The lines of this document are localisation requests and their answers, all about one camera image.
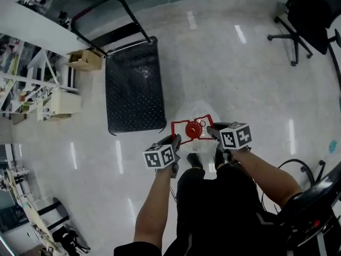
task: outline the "fiducial marker cube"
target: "fiducial marker cube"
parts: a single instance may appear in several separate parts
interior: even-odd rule
[[[238,150],[252,142],[250,126],[246,123],[234,122],[231,126],[220,130],[224,149]]]
[[[172,145],[151,146],[143,152],[143,158],[149,169],[162,169],[175,161]]]

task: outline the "person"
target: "person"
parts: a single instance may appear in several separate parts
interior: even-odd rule
[[[302,192],[290,174],[262,160],[248,149],[231,151],[238,161],[226,163],[215,155],[217,178],[204,180],[197,154],[189,154],[192,168],[177,183],[176,240],[166,250],[172,255],[287,255],[286,238],[266,212],[256,183],[281,208]],[[171,166],[157,173],[136,220],[132,243],[115,248],[115,256],[160,256],[168,216]]]

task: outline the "cart handle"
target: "cart handle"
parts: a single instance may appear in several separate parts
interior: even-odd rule
[[[93,47],[94,49],[98,50],[99,52],[101,52],[105,57],[108,55],[105,51],[103,51],[100,47],[96,46],[94,43],[92,43],[89,39],[87,39],[86,37],[84,37],[76,28],[75,26],[75,22],[83,17],[85,14],[91,12],[94,8],[104,4],[105,2],[110,1],[110,0],[101,0],[99,2],[97,2],[96,4],[91,5],[90,7],[87,7],[86,9],[84,9],[83,11],[79,12],[77,15],[75,15],[70,22],[70,27],[71,27],[71,31],[73,33],[75,33],[79,38],[81,38],[84,42],[86,42],[89,46]],[[145,31],[143,30],[143,28],[141,27],[139,21],[136,19],[135,15],[132,13],[131,9],[129,8],[128,4],[124,1],[124,0],[117,0],[119,2],[121,2],[123,8],[125,9],[125,11],[128,13],[128,15],[130,16],[130,18],[133,20],[133,22],[138,26],[140,32],[143,34],[144,38],[147,40],[147,42],[151,42],[151,39],[148,37],[148,35],[145,33]]]

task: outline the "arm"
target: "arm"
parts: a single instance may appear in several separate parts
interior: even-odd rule
[[[168,217],[172,166],[158,172],[136,220],[134,242],[151,243],[162,248]]]
[[[248,150],[233,151],[232,154],[263,192],[281,208],[291,197],[302,192],[290,174],[270,165]]]

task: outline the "shoe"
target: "shoe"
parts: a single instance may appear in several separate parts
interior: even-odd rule
[[[199,159],[198,154],[194,154],[194,153],[188,154],[187,161],[191,164],[192,167],[201,168],[202,170],[204,169]]]
[[[225,159],[223,152],[220,150],[220,143],[218,143],[214,156],[214,168],[217,170],[220,164],[225,164]]]

